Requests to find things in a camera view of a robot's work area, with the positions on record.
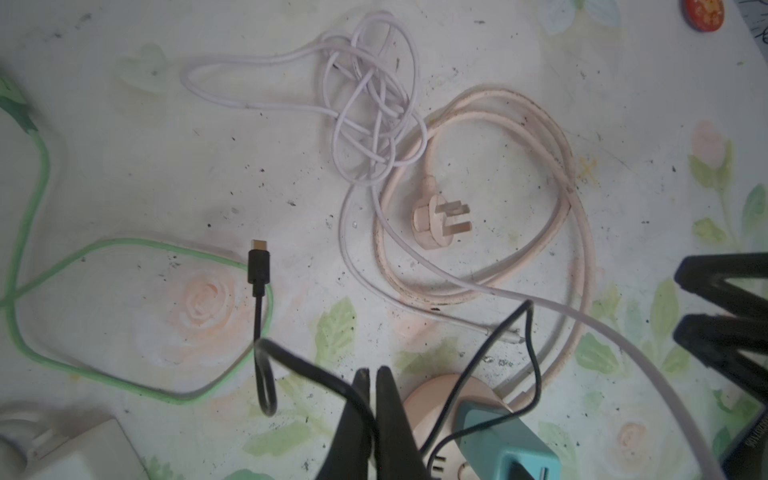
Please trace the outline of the round pink socket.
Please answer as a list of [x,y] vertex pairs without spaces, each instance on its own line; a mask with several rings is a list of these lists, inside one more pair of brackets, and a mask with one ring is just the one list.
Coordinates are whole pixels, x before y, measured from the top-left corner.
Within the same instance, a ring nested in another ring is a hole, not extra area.
[[[429,436],[458,379],[459,374],[437,376],[422,383],[404,400],[405,413],[417,447],[421,447]],[[465,401],[500,409],[502,413],[511,412],[487,384],[471,377],[439,430],[435,445],[454,432],[458,408]],[[478,479],[456,442],[446,445],[436,455],[431,475],[434,479]]]

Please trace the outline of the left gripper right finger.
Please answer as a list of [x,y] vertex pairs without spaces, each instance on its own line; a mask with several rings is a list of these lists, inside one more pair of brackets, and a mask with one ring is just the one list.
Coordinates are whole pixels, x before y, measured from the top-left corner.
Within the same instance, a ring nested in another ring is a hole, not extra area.
[[429,479],[412,435],[392,371],[382,366],[376,374],[375,446],[377,478],[383,480]]

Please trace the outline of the teal adapter with black cable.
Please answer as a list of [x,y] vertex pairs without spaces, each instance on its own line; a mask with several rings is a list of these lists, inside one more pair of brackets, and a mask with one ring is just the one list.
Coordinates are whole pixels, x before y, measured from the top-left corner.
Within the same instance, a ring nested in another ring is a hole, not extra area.
[[557,454],[521,419],[464,436],[451,449],[447,479],[559,479]]

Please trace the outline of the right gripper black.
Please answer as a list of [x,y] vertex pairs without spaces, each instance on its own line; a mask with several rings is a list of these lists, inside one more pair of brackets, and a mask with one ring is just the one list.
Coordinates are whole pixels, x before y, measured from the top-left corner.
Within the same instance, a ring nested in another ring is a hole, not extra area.
[[[767,403],[767,300],[731,279],[767,279],[766,253],[688,256],[674,281],[685,291],[740,317],[686,315],[673,339],[762,404]],[[727,449],[722,469],[730,480],[767,480],[767,409]]]

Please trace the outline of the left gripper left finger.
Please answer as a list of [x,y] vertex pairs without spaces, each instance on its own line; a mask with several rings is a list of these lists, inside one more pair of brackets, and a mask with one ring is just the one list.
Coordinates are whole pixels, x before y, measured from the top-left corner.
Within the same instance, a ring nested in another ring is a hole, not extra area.
[[372,452],[374,416],[370,409],[370,373],[355,373],[351,390],[358,402],[347,400],[318,480],[367,479]]

